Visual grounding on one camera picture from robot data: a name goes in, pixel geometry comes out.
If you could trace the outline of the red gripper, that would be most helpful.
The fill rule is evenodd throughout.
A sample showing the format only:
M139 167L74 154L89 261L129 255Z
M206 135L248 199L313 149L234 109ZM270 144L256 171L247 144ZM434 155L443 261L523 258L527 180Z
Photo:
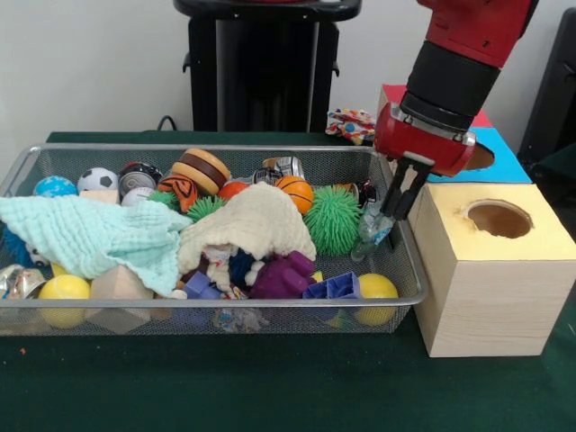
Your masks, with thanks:
M467 166L476 146L476 134L470 130L454 132L428 124L405 113L398 103L388 102L380 110L374 147L388 158L408 158L425 165L398 161L382 202L382 214L397 221L407 218L427 181L427 166L438 176L456 176ZM404 192L401 190L409 168L416 176Z

